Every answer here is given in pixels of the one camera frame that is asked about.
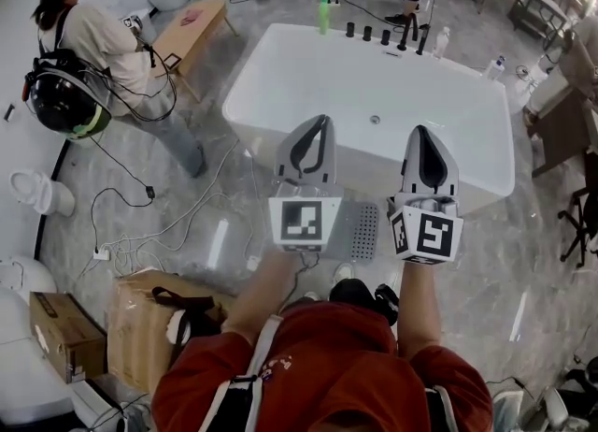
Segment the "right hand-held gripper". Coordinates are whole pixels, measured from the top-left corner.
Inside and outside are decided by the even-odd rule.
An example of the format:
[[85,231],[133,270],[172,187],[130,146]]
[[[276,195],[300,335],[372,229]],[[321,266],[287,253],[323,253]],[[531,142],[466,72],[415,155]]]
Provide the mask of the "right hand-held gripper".
[[[423,265],[453,262],[463,231],[457,163],[445,144],[419,125],[409,135],[402,174],[402,192],[387,199],[396,257]],[[431,190],[434,194],[415,194]]]

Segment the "small cardboard box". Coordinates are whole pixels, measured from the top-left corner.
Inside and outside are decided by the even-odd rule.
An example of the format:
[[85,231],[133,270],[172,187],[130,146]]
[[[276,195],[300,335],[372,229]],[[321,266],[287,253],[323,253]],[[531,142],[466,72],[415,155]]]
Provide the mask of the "small cardboard box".
[[32,335],[65,383],[107,372],[107,335],[73,296],[32,292],[29,310]]

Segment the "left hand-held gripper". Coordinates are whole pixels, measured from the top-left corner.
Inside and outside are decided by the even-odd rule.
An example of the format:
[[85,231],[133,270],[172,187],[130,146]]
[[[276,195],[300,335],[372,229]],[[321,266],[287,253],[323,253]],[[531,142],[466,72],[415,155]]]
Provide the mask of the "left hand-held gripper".
[[284,252],[325,252],[341,207],[344,189],[334,183],[336,134],[333,120],[318,115],[299,124],[278,146],[282,180],[268,198],[274,244]]

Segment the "white bottle blue cap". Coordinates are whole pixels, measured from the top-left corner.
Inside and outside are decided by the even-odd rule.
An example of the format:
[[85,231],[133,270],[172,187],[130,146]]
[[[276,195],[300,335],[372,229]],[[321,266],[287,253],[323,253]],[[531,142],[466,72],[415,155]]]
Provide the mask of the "white bottle blue cap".
[[498,80],[505,71],[505,57],[500,55],[496,60],[490,61],[484,71],[484,77],[488,80]]

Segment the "white bathtub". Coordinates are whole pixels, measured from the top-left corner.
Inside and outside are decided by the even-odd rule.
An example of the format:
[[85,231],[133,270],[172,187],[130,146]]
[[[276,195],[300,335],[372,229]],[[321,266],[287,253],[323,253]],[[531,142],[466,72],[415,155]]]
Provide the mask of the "white bathtub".
[[456,160],[463,210],[507,197],[515,185],[504,85],[451,60],[378,39],[274,23],[236,78],[222,114],[268,167],[290,131],[329,116],[337,181],[374,197],[398,191],[406,142],[418,125],[437,135]]

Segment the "red shirt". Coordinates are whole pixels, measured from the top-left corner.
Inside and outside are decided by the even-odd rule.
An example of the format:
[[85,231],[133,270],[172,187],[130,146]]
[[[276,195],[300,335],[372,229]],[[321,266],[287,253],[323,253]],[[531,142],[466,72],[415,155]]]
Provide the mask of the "red shirt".
[[[194,338],[152,400],[159,432],[199,432],[218,387],[245,373],[252,347],[232,332]],[[400,357],[388,322],[363,308],[320,302],[287,311],[261,367],[256,432],[307,432],[356,411],[382,432],[431,432],[426,393],[449,400],[458,432],[490,432],[491,396],[456,353],[430,346]]]

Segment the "person's left forearm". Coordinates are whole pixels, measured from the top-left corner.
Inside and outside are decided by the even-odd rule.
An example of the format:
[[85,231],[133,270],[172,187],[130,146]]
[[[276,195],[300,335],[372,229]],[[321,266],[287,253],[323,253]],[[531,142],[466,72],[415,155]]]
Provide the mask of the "person's left forearm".
[[298,267],[298,254],[268,252],[234,301],[221,332],[235,333],[254,346],[267,320],[285,303]]

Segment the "black office chair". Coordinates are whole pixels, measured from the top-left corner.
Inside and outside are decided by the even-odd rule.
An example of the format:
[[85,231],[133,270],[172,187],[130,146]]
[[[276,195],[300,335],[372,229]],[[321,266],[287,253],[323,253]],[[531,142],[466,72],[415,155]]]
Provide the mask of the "black office chair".
[[558,212],[559,220],[565,219],[576,232],[568,250],[561,254],[560,261],[565,262],[572,252],[579,248],[580,256],[577,269],[585,266],[586,254],[598,257],[598,190],[582,188],[573,193],[568,209]]

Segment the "clear plastic bottle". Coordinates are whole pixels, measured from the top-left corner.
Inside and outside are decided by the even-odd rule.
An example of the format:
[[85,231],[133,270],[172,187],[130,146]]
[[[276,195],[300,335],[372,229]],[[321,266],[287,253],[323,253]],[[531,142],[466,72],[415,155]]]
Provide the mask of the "clear plastic bottle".
[[449,45],[450,29],[445,26],[436,36],[432,55],[436,59],[442,59]]

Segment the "black trousers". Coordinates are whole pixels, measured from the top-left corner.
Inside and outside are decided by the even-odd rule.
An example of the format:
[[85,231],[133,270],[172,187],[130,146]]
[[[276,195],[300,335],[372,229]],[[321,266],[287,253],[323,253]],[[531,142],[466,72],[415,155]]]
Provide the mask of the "black trousers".
[[329,301],[373,311],[383,316],[389,326],[396,324],[399,315],[399,297],[385,283],[371,293],[363,281],[343,279],[332,288]]

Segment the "grey perforated bubble mat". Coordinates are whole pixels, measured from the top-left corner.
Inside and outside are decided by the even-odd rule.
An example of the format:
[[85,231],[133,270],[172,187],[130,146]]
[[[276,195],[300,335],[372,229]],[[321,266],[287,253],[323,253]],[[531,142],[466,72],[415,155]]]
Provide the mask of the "grey perforated bubble mat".
[[343,200],[322,256],[341,262],[371,263],[376,254],[378,221],[376,204]]

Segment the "person's right forearm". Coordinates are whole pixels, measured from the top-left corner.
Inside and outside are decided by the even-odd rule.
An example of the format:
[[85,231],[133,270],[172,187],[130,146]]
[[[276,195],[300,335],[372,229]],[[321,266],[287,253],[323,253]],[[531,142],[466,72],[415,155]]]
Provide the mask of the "person's right forearm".
[[420,351],[440,344],[441,323],[431,266],[405,263],[399,294],[398,351],[411,360]]

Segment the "dark wooden desk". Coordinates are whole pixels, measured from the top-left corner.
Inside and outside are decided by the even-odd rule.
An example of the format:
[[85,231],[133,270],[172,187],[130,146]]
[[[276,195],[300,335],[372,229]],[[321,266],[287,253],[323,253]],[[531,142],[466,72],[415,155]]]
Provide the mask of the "dark wooden desk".
[[534,179],[574,156],[598,155],[598,100],[569,90],[528,131],[539,136],[544,152],[544,164],[532,172]]

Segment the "large cardboard box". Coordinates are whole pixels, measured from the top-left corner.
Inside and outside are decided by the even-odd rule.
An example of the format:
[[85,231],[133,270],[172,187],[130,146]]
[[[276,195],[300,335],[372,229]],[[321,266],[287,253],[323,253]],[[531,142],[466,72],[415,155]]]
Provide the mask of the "large cardboard box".
[[185,297],[212,296],[224,319],[234,298],[198,281],[155,269],[143,269],[116,279],[108,314],[108,371],[126,385],[153,394],[170,365],[173,345],[166,327],[174,309],[158,305],[154,287]]

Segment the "black backpack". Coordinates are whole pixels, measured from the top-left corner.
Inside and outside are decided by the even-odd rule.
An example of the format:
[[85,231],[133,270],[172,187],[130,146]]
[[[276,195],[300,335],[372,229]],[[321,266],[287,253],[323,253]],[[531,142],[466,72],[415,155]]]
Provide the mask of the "black backpack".
[[35,58],[24,77],[23,103],[43,126],[70,140],[106,130],[111,99],[110,78],[69,55]]

